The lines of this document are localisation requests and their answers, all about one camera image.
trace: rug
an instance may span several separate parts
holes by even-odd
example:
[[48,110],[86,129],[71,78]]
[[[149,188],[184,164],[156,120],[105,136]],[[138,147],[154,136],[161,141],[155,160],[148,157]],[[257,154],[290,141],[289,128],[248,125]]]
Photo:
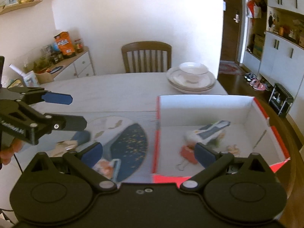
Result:
[[235,74],[245,75],[245,71],[234,62],[220,62],[219,63],[219,74]]

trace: orange snack bag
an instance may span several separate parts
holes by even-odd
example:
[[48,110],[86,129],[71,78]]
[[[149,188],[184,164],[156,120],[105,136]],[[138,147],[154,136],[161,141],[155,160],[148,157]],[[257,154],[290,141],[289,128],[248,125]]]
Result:
[[64,58],[71,58],[76,56],[70,35],[68,32],[61,32],[55,37],[58,48],[61,50]]

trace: door handle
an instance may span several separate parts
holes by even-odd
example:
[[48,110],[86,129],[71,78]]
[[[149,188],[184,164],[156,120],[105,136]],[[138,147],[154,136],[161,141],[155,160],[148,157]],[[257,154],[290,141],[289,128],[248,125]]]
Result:
[[235,14],[235,18],[234,18],[236,23],[240,22],[240,15],[238,13]]

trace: stack of plates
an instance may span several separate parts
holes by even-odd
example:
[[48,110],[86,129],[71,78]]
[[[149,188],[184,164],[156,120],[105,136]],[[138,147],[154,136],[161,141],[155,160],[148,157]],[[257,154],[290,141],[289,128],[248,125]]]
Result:
[[214,87],[216,79],[211,72],[203,74],[197,83],[186,80],[184,72],[179,67],[167,71],[167,79],[176,90],[187,94],[204,94]]

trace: white tablecloth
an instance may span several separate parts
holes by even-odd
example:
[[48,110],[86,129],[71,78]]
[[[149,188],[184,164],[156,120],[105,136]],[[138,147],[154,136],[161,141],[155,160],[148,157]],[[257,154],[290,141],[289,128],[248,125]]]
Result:
[[[71,94],[71,105],[33,105],[41,113],[53,112],[151,112],[159,95],[182,94],[168,83],[165,73],[114,74],[55,81],[42,85],[46,90]],[[207,94],[227,95],[217,81]],[[34,147],[26,149],[28,154]],[[11,210],[9,193],[20,176],[14,160],[0,170],[0,208]]]

